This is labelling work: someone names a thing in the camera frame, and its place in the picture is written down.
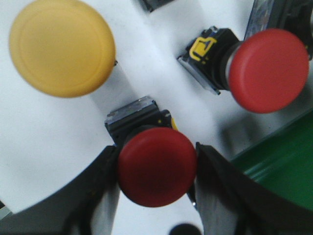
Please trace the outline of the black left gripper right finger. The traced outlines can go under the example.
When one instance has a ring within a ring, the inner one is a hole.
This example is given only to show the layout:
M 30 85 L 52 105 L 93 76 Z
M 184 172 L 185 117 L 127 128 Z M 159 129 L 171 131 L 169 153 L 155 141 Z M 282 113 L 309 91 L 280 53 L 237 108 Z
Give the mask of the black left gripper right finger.
M 238 171 L 210 145 L 196 144 L 197 211 L 206 235 L 311 235 L 313 213 Z

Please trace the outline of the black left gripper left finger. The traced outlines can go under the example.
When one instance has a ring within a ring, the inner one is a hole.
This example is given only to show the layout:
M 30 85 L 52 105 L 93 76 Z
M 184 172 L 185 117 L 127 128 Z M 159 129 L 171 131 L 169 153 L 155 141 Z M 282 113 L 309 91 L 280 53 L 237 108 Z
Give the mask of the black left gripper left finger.
M 110 235 L 116 212 L 116 148 L 107 146 L 76 178 L 0 221 L 2 235 Z

